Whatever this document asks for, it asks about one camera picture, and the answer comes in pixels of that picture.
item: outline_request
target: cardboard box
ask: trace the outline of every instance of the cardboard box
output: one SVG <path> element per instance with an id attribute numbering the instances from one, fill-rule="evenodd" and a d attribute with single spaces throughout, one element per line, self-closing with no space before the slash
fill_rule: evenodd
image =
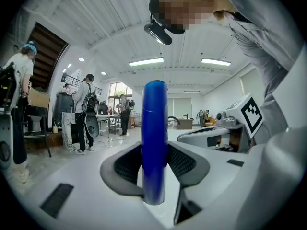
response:
<path id="1" fill-rule="evenodd" d="M 31 88 L 28 96 L 28 102 L 31 106 L 49 108 L 50 95 L 36 91 Z"/>
<path id="2" fill-rule="evenodd" d="M 247 94 L 226 109 L 227 116 L 235 117 L 244 124 L 249 138 L 252 138 L 263 123 L 260 109 L 251 94 Z"/>

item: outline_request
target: fluorescent light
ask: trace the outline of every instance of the fluorescent light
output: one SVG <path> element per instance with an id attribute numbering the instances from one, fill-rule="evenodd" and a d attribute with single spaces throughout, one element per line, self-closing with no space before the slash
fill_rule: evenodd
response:
<path id="1" fill-rule="evenodd" d="M 184 91 L 184 94 L 199 94 L 200 91 Z"/>
<path id="2" fill-rule="evenodd" d="M 140 65 L 152 64 L 152 63 L 161 63 L 161 62 L 164 62 L 163 57 L 130 62 L 129 65 L 131 67 L 135 67 L 135 66 L 140 66 Z"/>
<path id="3" fill-rule="evenodd" d="M 201 62 L 208 63 L 208 64 L 227 66 L 227 67 L 231 65 L 231 62 L 221 61 L 221 60 L 216 60 L 216 59 L 207 59 L 207 58 L 202 58 Z"/>

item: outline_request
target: black backpack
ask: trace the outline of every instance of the black backpack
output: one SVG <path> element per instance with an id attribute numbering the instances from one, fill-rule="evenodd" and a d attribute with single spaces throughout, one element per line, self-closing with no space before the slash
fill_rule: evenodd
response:
<path id="1" fill-rule="evenodd" d="M 96 114 L 95 107 L 97 104 L 99 104 L 99 100 L 97 98 L 96 93 L 91 93 L 91 86 L 90 84 L 87 84 L 89 91 L 87 96 L 85 97 L 83 103 L 82 103 L 82 111 L 86 114 Z"/>
<path id="2" fill-rule="evenodd" d="M 134 109 L 134 106 L 135 106 L 134 100 L 129 100 L 126 98 L 125 109 L 132 111 Z"/>

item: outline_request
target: blue bottle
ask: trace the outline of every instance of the blue bottle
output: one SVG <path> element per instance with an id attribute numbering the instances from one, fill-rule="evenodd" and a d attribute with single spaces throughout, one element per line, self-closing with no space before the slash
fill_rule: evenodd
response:
<path id="1" fill-rule="evenodd" d="M 142 111 L 142 167 L 144 202 L 164 202 L 167 163 L 167 85 L 155 80 L 145 85 Z"/>

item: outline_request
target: black pants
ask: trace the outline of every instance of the black pants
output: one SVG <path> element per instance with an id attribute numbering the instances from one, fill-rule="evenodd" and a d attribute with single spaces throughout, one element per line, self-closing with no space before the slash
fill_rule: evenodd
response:
<path id="1" fill-rule="evenodd" d="M 18 108 L 13 108 L 11 111 L 13 122 L 13 161 L 15 164 L 22 164 L 27 160 L 27 152 L 24 146 L 23 132 L 23 110 L 21 105 Z"/>
<path id="2" fill-rule="evenodd" d="M 128 110 L 123 111 L 120 114 L 120 124 L 121 124 L 121 129 L 123 130 L 123 135 L 125 135 L 128 130 L 129 116 L 130 116 L 130 111 Z"/>
<path id="3" fill-rule="evenodd" d="M 79 144 L 80 144 L 80 149 L 82 151 L 85 150 L 84 128 L 85 128 L 86 136 L 88 139 L 88 144 L 90 145 L 90 147 L 92 147 L 94 143 L 94 138 L 90 136 L 90 133 L 88 132 L 86 125 L 84 123 L 85 116 L 86 116 L 85 113 L 75 114 L 75 121 L 76 121 L 76 126 L 77 126 L 77 131 L 78 131 Z"/>

